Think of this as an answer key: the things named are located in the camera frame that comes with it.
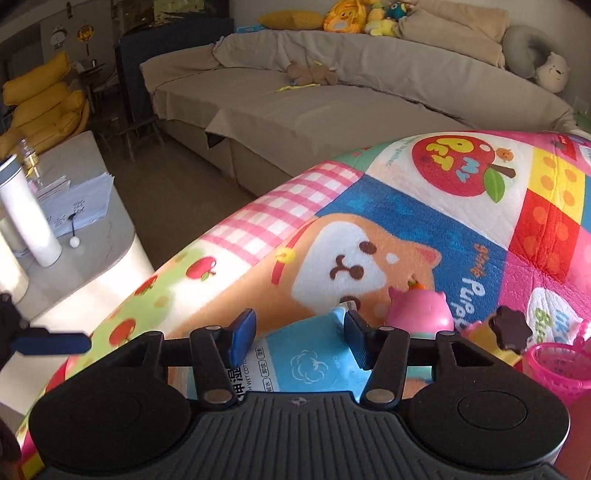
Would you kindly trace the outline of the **blue white wet wipes pack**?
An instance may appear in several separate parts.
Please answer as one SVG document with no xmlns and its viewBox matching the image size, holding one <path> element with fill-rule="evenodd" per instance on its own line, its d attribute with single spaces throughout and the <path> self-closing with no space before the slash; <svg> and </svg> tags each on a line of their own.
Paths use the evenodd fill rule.
<svg viewBox="0 0 591 480">
<path fill-rule="evenodd" d="M 257 338 L 228 378 L 238 398 L 256 392 L 351 391 L 360 398 L 370 372 L 356 364 L 344 336 L 346 307 Z"/>
</svg>

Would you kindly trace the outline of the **yellow beanbag chair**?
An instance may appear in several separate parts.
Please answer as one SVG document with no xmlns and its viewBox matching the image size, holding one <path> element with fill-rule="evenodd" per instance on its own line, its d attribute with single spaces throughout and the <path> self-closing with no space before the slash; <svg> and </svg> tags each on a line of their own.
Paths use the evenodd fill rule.
<svg viewBox="0 0 591 480">
<path fill-rule="evenodd" d="M 74 68 L 65 52 L 5 82 L 2 100 L 13 109 L 10 128 L 1 135 L 1 156 L 17 151 L 26 140 L 42 154 L 83 133 L 90 116 L 84 91 L 74 88 Z"/>
</svg>

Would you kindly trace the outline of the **pink plastic basket scoop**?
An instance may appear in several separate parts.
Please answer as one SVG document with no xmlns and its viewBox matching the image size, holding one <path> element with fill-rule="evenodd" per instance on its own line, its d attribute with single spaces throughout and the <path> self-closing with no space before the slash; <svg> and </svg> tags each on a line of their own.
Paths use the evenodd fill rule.
<svg viewBox="0 0 591 480">
<path fill-rule="evenodd" d="M 584 320 L 572 345 L 540 343 L 528 349 L 523 372 L 570 405 L 590 393 L 590 321 Z"/>
</svg>

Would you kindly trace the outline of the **brown plush on sofa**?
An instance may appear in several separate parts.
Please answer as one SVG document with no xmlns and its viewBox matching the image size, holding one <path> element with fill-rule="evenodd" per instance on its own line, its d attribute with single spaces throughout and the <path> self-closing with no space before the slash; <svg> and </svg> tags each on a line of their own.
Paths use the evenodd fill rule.
<svg viewBox="0 0 591 480">
<path fill-rule="evenodd" d="M 291 61 L 287 65 L 286 74 L 290 84 L 294 87 L 305 87 L 311 85 L 335 86 L 339 82 L 339 76 L 328 66 L 315 63 L 311 66 L 304 66 Z"/>
</svg>

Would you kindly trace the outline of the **yellow cat face toy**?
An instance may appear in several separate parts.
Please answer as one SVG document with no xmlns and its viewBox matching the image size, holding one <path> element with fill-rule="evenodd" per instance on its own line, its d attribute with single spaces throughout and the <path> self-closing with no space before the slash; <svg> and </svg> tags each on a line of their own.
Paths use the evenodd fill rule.
<svg viewBox="0 0 591 480">
<path fill-rule="evenodd" d="M 346 312 L 353 312 L 356 316 L 360 316 L 361 301 L 354 296 L 345 296 L 339 300 L 339 308 Z"/>
</svg>

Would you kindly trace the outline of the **grey neck pillow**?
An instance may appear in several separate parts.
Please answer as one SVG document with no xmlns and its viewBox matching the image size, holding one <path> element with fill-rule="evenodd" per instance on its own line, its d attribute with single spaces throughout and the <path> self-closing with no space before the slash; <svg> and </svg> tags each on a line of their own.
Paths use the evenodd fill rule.
<svg viewBox="0 0 591 480">
<path fill-rule="evenodd" d="M 544 65 L 551 53 L 560 54 L 560 47 L 543 31 L 526 25 L 507 29 L 502 39 L 506 68 L 531 80 L 536 69 Z"/>
</svg>

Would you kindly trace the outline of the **colourful cartoon play mat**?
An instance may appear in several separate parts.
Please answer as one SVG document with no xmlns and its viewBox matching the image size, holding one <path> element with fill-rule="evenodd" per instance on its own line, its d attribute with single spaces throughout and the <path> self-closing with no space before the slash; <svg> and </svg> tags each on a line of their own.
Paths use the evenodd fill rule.
<svg viewBox="0 0 591 480">
<path fill-rule="evenodd" d="M 411 337 L 403 397 L 195 392 L 189 335 L 256 312 L 256 337 L 389 288 L 444 292 L 455 329 Z M 512 367 L 462 336 L 499 306 L 533 331 Z M 590 321 L 590 144 L 555 133 L 441 132 L 311 167 L 212 227 L 91 333 L 29 413 L 21 479 L 576 479 L 590 393 L 565 405 L 529 348 Z"/>
</svg>

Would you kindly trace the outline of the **doll plush toy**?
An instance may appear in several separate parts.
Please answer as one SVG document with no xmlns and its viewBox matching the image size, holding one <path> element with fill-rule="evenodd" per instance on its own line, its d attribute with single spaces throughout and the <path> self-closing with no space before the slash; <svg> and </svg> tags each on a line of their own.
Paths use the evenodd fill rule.
<svg viewBox="0 0 591 480">
<path fill-rule="evenodd" d="M 379 37 L 397 37 L 398 22 L 408 16 L 415 5 L 401 1 L 369 1 L 365 25 L 366 34 Z"/>
</svg>

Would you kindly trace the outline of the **stack of papers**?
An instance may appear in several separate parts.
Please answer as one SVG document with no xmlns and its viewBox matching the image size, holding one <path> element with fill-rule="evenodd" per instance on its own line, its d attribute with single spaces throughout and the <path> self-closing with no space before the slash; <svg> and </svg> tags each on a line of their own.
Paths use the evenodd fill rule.
<svg viewBox="0 0 591 480">
<path fill-rule="evenodd" d="M 53 234 L 69 235 L 105 217 L 113 183 L 108 173 L 76 185 L 62 175 L 41 187 L 36 198 Z"/>
</svg>

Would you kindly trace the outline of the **dark tv cabinet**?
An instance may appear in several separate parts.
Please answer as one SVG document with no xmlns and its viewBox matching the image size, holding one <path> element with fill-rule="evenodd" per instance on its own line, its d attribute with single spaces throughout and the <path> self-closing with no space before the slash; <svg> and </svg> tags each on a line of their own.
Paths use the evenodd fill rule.
<svg viewBox="0 0 591 480">
<path fill-rule="evenodd" d="M 218 68 L 213 47 L 234 29 L 231 18 L 189 15 L 120 38 L 114 53 L 125 125 L 118 135 L 126 136 L 152 120 L 157 88 Z"/>
</svg>

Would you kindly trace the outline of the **white bear plush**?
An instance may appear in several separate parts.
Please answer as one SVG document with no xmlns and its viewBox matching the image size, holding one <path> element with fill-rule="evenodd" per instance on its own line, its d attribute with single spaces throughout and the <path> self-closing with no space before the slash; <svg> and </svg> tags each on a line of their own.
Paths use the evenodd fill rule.
<svg viewBox="0 0 591 480">
<path fill-rule="evenodd" d="M 535 80 L 538 86 L 553 94 L 561 93 L 570 77 L 570 68 L 564 57 L 551 52 L 546 62 L 538 67 Z"/>
</svg>

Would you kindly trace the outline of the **pink teal squishy toy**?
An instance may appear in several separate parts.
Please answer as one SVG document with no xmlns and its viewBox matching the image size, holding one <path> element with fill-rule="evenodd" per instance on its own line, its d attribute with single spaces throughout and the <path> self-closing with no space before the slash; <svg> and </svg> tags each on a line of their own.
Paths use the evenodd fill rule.
<svg viewBox="0 0 591 480">
<path fill-rule="evenodd" d="M 389 288 L 391 304 L 384 324 L 405 330 L 414 338 L 434 339 L 453 332 L 454 319 L 444 292 L 413 284 L 406 291 Z"/>
</svg>

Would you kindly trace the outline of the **pudding shaped toy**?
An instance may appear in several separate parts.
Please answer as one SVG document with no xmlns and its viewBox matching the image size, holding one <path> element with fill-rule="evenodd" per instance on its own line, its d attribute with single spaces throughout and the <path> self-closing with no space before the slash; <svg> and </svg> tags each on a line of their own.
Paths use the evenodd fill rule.
<svg viewBox="0 0 591 480">
<path fill-rule="evenodd" d="M 499 306 L 486 320 L 462 332 L 463 337 L 512 367 L 521 362 L 532 335 L 525 314 L 507 306 Z"/>
</svg>

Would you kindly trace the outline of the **white cylinder bottle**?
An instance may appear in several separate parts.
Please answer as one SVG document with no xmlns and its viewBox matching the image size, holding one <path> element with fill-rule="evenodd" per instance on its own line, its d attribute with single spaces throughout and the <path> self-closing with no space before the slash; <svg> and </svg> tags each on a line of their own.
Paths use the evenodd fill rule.
<svg viewBox="0 0 591 480">
<path fill-rule="evenodd" d="M 62 247 L 29 188 L 16 154 L 1 163 L 1 201 L 29 252 L 44 268 L 53 265 Z"/>
</svg>

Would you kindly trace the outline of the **yellow plush toy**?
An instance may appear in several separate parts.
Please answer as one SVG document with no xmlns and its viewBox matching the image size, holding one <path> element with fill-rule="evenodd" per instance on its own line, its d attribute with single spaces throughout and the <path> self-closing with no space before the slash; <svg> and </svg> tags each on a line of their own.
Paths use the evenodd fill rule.
<svg viewBox="0 0 591 480">
<path fill-rule="evenodd" d="M 325 15 L 322 29 L 332 33 L 358 34 L 365 29 L 367 7 L 360 0 L 341 0 Z"/>
</svg>

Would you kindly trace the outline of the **beige sofa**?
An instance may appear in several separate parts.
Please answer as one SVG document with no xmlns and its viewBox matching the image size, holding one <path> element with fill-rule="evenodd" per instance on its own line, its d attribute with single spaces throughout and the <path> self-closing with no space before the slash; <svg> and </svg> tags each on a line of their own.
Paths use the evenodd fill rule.
<svg viewBox="0 0 591 480">
<path fill-rule="evenodd" d="M 506 70 L 420 43 L 320 31 L 235 33 L 219 67 L 152 95 L 162 129 L 253 194 L 329 158 L 464 130 L 577 132 L 559 96 Z M 291 61 L 328 66 L 335 86 L 294 87 Z"/>
</svg>

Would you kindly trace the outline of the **yellow cushion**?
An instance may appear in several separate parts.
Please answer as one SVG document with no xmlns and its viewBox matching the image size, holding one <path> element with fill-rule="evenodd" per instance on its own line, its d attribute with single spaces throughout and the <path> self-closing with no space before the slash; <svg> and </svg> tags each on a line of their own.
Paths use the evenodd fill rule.
<svg viewBox="0 0 591 480">
<path fill-rule="evenodd" d="M 273 30 L 320 30 L 325 16 L 314 11 L 283 10 L 263 15 L 259 24 Z"/>
</svg>

